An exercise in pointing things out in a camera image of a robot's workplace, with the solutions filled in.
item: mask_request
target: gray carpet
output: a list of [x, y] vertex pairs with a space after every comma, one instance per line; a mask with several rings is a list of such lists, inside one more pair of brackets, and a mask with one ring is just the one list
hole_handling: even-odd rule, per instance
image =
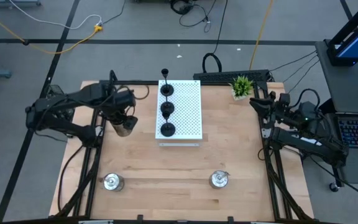
[[[40, 19], [65, 23], [73, 1], [42, 1], [42, 7], [24, 9]], [[200, 1], [206, 8], [211, 3], [211, 0]], [[268, 3], [268, 0], [229, 1], [221, 38], [255, 40]], [[347, 3], [352, 13], [358, 10], [358, 0], [347, 0]], [[101, 14], [103, 18], [113, 16], [119, 12], [121, 4], [118, 0], [81, 0], [73, 25], [77, 26], [89, 14]], [[106, 24], [95, 39], [214, 40], [223, 7], [224, 1], [218, 0], [210, 15], [211, 30], [204, 33], [201, 24], [190, 29], [179, 26], [179, 16], [162, 0], [143, 0], [140, 4], [127, 0], [122, 16]], [[191, 12], [186, 22], [197, 20], [200, 13]], [[62, 27], [31, 21], [15, 9], [0, 8], [0, 20], [25, 38], [59, 39], [63, 31]], [[332, 37], [346, 21], [339, 0], [277, 0], [262, 39], [322, 40]], [[97, 19], [92, 18], [83, 28], [71, 30], [68, 38], [86, 37], [96, 22]], [[0, 28], [0, 38], [11, 36]], [[40, 46], [51, 51], [57, 47], [56, 44]], [[205, 44], [83, 44], [60, 57], [52, 83], [60, 85], [66, 92], [76, 91], [83, 80], [107, 79], [110, 69], [114, 69], [120, 80], [156, 80], [160, 78], [162, 68], [170, 70], [172, 79], [192, 79], [194, 73], [201, 72], [203, 55], [213, 49], [214, 45]], [[219, 45], [216, 54], [224, 71], [247, 70], [253, 49], [253, 45]], [[313, 46], [261, 45], [252, 69], [272, 69], [313, 50]], [[0, 201], [26, 133], [24, 108], [39, 96], [52, 58], [53, 55], [45, 55], [22, 44], [0, 44], [0, 68], [13, 73], [11, 79], [0, 79]], [[306, 60], [274, 71], [276, 81], [282, 82]], [[211, 72], [217, 70], [212, 60], [207, 61], [206, 67]], [[305, 66], [285, 83], [287, 91], [307, 68]], [[291, 92], [291, 97], [298, 98], [304, 88], [316, 89], [323, 101], [329, 98], [319, 64]], [[315, 100], [309, 94], [304, 99]], [[47, 217], [64, 148], [64, 143], [33, 138], [4, 221]], [[304, 170], [316, 218], [327, 222], [358, 223], [358, 193], [349, 187], [332, 193], [328, 184], [333, 178], [312, 161], [305, 161]]]

